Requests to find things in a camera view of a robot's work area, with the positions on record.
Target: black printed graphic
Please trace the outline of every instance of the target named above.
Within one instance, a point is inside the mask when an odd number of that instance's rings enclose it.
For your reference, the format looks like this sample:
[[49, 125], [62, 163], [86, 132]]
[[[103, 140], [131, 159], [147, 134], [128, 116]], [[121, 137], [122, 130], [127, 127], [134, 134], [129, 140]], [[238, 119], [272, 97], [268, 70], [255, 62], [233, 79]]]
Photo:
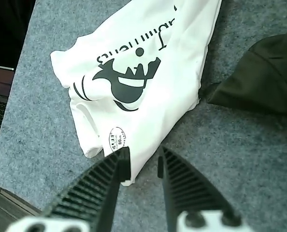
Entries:
[[[138, 57], [144, 55], [144, 49], [142, 49], [141, 47], [137, 48], [136, 55]], [[153, 79], [161, 61], [159, 58], [156, 58], [154, 61], [149, 62], [148, 72], [145, 75], [144, 67], [141, 63], [139, 63], [137, 67], [134, 67], [134, 69], [136, 69], [135, 74], [130, 67], [127, 68], [126, 73], [117, 72], [113, 69], [114, 60], [115, 59], [113, 58], [104, 64], [100, 64], [99, 67], [102, 68], [102, 70], [93, 77], [93, 80], [103, 78], [110, 81], [111, 92], [113, 96], [118, 100], [115, 101], [115, 103], [118, 107], [120, 107], [120, 109], [124, 111], [138, 110], [127, 109], [127, 107], [125, 107], [122, 103], [133, 103], [141, 97], [144, 88], [146, 87], [147, 80]], [[143, 86], [134, 87], [122, 84], [120, 83], [119, 78], [125, 78], [130, 80], [143, 80]]]

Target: black cloth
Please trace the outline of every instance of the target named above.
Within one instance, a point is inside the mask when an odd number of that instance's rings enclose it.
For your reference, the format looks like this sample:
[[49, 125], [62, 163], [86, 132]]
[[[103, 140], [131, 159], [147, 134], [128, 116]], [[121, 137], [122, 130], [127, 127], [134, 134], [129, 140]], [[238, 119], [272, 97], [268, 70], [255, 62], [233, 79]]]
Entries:
[[215, 105], [287, 115], [287, 33], [254, 44], [233, 74], [205, 95]]
[[35, 0], [0, 0], [0, 66], [16, 68]]

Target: gray felt surface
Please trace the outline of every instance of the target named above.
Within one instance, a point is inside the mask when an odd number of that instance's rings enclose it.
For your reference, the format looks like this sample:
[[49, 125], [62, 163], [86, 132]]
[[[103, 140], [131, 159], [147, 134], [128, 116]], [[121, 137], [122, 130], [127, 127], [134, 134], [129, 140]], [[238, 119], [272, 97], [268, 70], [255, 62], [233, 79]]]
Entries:
[[[92, 33], [128, 0], [37, 1], [0, 134], [0, 186], [43, 209], [101, 156], [83, 156], [49, 54]], [[226, 78], [261, 38], [287, 31], [287, 0], [223, 2], [202, 78]], [[287, 119], [201, 102], [164, 144], [202, 171], [259, 232], [287, 232]], [[122, 187], [113, 231], [166, 231], [157, 157]]]

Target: white t-shirt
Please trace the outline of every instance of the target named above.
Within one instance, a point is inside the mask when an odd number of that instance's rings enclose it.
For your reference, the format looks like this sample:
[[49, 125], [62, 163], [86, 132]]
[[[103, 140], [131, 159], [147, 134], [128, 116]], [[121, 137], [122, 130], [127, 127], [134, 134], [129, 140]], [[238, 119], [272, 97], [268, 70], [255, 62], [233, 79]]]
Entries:
[[51, 53], [91, 158], [128, 146], [131, 180], [198, 90], [221, 0], [132, 0], [67, 51]]

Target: size label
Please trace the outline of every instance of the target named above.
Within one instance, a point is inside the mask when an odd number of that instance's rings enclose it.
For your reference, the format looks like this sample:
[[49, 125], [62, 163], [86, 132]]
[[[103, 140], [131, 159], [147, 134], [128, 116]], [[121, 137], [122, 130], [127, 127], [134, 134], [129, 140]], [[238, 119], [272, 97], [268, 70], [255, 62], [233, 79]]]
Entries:
[[124, 131], [121, 128], [115, 127], [111, 130], [109, 134], [109, 144], [113, 152], [124, 147], [125, 141], [126, 141], [126, 136], [125, 136]]

